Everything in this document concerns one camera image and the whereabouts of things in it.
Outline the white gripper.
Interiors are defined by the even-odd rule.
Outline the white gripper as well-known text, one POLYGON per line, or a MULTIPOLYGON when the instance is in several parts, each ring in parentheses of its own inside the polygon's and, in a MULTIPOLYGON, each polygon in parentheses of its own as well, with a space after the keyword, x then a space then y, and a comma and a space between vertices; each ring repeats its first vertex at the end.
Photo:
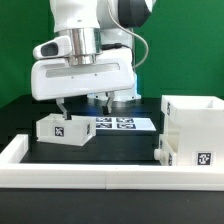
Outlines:
POLYGON ((134 86, 130 49, 106 50, 91 65, 70 66, 66 58, 40 60, 31 72, 32 96, 36 100, 56 99, 65 120, 71 115, 64 107, 64 98, 107 92, 102 106, 104 115, 112 111, 113 91, 134 86))

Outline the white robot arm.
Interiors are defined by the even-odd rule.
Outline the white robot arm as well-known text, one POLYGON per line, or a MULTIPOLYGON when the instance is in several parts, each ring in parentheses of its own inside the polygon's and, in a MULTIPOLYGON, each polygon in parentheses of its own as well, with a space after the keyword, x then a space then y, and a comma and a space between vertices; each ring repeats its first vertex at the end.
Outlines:
POLYGON ((56 37, 33 50, 32 95, 54 99, 86 95, 109 114, 137 93, 131 31, 142 26, 156 0, 50 0, 56 37))

